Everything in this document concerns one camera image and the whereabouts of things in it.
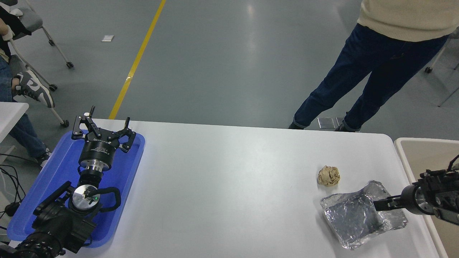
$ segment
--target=black shoe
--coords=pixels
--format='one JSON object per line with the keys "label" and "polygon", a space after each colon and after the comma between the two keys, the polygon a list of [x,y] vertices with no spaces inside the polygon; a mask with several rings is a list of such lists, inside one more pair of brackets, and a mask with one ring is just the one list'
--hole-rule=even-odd
{"label": "black shoe", "polygon": [[297,130],[303,130],[304,128],[297,126],[295,123],[291,123],[288,129],[297,129]]}
{"label": "black shoe", "polygon": [[46,148],[46,152],[43,155],[35,158],[40,167],[43,168],[46,165],[46,163],[48,163],[48,159],[50,158],[51,154],[52,153],[50,152],[49,148]]}
{"label": "black shoe", "polygon": [[340,126],[338,126],[338,128],[335,129],[335,132],[350,132],[350,133],[354,133],[355,131],[349,131],[348,129],[346,129],[346,127],[344,127],[344,124],[340,124]]}

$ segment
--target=aluminum foil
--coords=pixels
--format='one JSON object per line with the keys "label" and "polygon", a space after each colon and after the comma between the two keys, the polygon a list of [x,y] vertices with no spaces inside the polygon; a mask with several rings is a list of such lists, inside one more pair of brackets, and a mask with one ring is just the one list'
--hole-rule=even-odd
{"label": "aluminum foil", "polygon": [[370,181],[360,191],[334,194],[320,200],[328,225],[346,249],[356,249],[371,238],[408,223],[401,209],[375,210],[372,201],[391,196],[380,182]]}

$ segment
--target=person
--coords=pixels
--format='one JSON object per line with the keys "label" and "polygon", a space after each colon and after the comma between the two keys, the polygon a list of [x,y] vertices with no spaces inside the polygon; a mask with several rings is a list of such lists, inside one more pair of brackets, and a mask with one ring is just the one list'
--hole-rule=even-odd
{"label": "person", "polygon": [[355,132],[442,48],[459,25],[459,0],[363,0],[357,25],[320,85],[294,115],[304,129],[371,73],[335,131]]}
{"label": "person", "polygon": [[[14,20],[13,22],[9,21],[7,25],[3,20],[4,17],[4,13],[0,10],[0,34],[3,36],[4,40],[2,44],[0,44],[0,101],[16,102],[13,99],[14,96],[24,95],[45,104],[47,107],[54,107],[54,100],[50,92],[40,83],[40,80],[32,71],[25,71],[18,73],[14,77],[12,76],[8,65],[11,54],[8,45],[5,44],[5,40],[8,40],[8,38],[11,38],[14,34],[12,28],[23,28],[17,30],[16,33],[27,33],[27,31],[24,31],[25,28],[21,26],[22,24],[19,25]],[[24,146],[28,155],[35,158],[41,167],[46,164],[51,152],[43,141],[38,138],[27,114],[22,115],[13,129],[9,132],[9,135]]]}

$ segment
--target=crumpled paper ball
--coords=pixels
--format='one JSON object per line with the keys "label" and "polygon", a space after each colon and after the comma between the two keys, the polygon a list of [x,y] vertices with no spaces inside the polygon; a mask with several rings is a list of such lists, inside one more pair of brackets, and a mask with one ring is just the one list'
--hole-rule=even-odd
{"label": "crumpled paper ball", "polygon": [[324,166],[319,171],[318,176],[319,184],[325,186],[333,186],[338,184],[340,181],[340,173],[337,167]]}

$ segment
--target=gray sneaker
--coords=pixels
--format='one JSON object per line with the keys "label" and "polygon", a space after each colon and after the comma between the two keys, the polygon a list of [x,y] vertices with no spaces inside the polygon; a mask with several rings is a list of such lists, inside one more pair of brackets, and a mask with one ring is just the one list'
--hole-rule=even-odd
{"label": "gray sneaker", "polygon": [[16,86],[18,95],[27,95],[47,107],[55,107],[50,91],[41,84],[38,77],[31,70],[18,73],[14,78],[19,79],[19,85]]}

